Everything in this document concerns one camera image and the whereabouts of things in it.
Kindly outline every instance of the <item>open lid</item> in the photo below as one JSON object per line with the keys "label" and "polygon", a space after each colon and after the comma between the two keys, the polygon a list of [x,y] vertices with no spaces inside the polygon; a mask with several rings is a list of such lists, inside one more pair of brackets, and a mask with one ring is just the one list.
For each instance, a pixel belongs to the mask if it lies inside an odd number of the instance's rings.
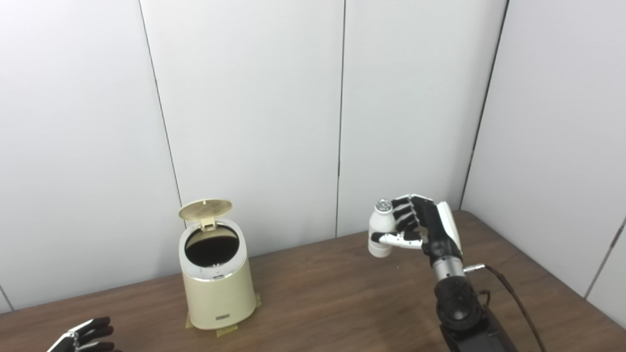
{"label": "open lid", "polygon": [[187,221],[200,221],[203,231],[213,231],[215,218],[226,214],[232,207],[232,203],[225,199],[201,199],[180,208],[178,216]]}

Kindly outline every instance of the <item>wooden table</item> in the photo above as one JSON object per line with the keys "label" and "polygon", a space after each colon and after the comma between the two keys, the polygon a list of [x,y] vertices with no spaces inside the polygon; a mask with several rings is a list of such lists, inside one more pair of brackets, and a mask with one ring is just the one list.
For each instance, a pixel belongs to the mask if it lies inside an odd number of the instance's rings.
{"label": "wooden table", "polygon": [[[465,263],[505,274],[549,351],[625,351],[626,331],[467,212],[455,212]],[[124,352],[441,351],[434,274],[420,251],[367,251],[366,235],[331,239],[251,259],[263,305],[221,337],[185,329],[180,275],[0,315],[0,351],[46,351],[68,328],[111,316],[109,339]],[[491,307],[520,352],[538,346],[515,302],[489,272],[470,276],[490,289]]]}

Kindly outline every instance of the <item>cable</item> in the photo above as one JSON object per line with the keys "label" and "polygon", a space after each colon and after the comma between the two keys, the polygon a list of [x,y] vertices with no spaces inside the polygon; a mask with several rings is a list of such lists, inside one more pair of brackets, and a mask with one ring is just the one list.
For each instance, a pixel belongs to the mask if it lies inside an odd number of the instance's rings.
{"label": "cable", "polygon": [[478,293],[479,296],[482,294],[487,295],[487,303],[485,303],[485,306],[489,306],[489,302],[491,302],[491,291],[484,289]]}
{"label": "cable", "polygon": [[524,305],[521,303],[520,298],[515,293],[513,286],[511,286],[511,284],[509,284],[509,282],[506,280],[505,276],[500,274],[496,269],[493,269],[489,265],[485,265],[485,268],[491,271],[498,278],[498,280],[502,282],[502,285],[506,288],[507,291],[509,291],[511,296],[513,296],[513,299],[515,300],[515,303],[517,303],[517,306],[520,307],[520,311],[524,315],[524,318],[526,319],[526,322],[528,323],[530,330],[533,332],[533,335],[535,335],[535,339],[537,340],[537,343],[539,344],[539,348],[541,349],[541,352],[547,352],[546,346],[543,344],[543,341],[541,340],[541,336],[539,336],[539,331],[537,331],[535,324],[533,324],[533,321],[530,319],[530,315],[528,315],[526,308],[524,308]]}

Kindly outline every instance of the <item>small white bottle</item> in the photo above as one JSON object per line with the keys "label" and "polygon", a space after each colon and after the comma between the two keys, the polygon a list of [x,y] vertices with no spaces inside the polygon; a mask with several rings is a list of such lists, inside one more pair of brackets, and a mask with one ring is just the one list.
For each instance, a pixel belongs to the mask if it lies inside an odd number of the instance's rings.
{"label": "small white bottle", "polygon": [[374,257],[385,258],[390,255],[391,246],[372,241],[372,233],[394,231],[396,231],[396,220],[393,217],[393,205],[390,201],[381,199],[376,202],[374,212],[369,218],[369,232],[367,233],[367,248]]}

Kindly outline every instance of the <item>white wall panel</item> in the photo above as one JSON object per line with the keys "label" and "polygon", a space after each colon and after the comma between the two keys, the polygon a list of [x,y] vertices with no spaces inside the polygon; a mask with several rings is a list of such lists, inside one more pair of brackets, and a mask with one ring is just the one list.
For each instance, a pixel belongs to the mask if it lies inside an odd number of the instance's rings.
{"label": "white wall panel", "polygon": [[626,209],[625,15],[511,2],[463,201],[579,294]]}
{"label": "white wall panel", "polygon": [[133,1],[0,3],[0,282],[16,308],[178,270],[178,195]]}
{"label": "white wall panel", "polygon": [[380,198],[459,207],[504,0],[347,2],[341,235]]}
{"label": "white wall panel", "polygon": [[626,328],[624,292],[626,292],[626,236],[622,233],[587,299]]}
{"label": "white wall panel", "polygon": [[141,3],[183,203],[252,255],[334,237],[343,2]]}

